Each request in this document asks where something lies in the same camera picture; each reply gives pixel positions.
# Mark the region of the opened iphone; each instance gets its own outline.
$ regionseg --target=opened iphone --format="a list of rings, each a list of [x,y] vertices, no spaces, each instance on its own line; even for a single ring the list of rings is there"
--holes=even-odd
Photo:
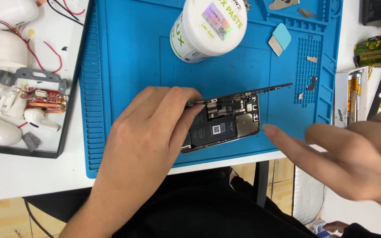
[[[188,102],[187,107],[198,103],[206,107],[195,117],[180,152],[186,154],[256,135],[261,127],[258,93],[266,93],[291,85],[282,84]]]

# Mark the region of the floor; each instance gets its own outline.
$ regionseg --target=floor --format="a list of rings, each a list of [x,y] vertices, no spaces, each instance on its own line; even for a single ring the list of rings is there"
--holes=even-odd
[[[255,163],[233,167],[240,177],[253,184]],[[287,158],[270,160],[267,196],[287,214],[292,213],[293,171],[294,166]],[[30,211],[55,238],[66,225],[32,205],[30,205]],[[0,238],[46,237],[48,236],[30,219],[22,198],[0,200]]]

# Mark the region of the blue silicone mat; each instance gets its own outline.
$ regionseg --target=blue silicone mat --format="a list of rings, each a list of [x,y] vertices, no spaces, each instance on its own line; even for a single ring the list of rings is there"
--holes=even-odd
[[[96,0],[83,55],[80,93],[86,171],[95,178],[113,121],[146,86],[186,86],[215,97],[293,83],[261,94],[260,122],[303,139],[314,122],[330,123],[340,34],[341,0],[304,0],[270,10],[251,0],[246,34],[233,51],[188,64],[172,51],[169,33],[185,0]],[[304,18],[297,9],[316,15]],[[268,40],[283,23],[292,40],[280,57]],[[318,57],[318,63],[307,56]],[[311,76],[315,89],[307,91]],[[263,132],[180,154],[174,167],[276,151]]]

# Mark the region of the red circuit board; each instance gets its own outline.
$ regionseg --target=red circuit board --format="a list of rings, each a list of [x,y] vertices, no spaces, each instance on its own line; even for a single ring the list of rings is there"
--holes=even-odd
[[[46,91],[48,96],[38,97],[35,95],[36,90]],[[23,91],[23,93],[20,95],[20,98],[29,100],[31,102],[54,103],[54,104],[59,104],[61,103],[62,100],[64,100],[64,97],[60,95],[58,91],[47,90],[47,89],[37,89],[37,88],[29,88],[27,91]]]

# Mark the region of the white earbud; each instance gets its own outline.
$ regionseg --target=white earbud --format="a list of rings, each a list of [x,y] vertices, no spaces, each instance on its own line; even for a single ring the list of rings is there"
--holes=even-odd
[[[45,113],[41,109],[31,108],[24,111],[24,118],[28,121],[32,126],[37,128],[42,128],[46,130],[58,131],[60,128],[55,124],[48,124],[42,122],[45,119]]]

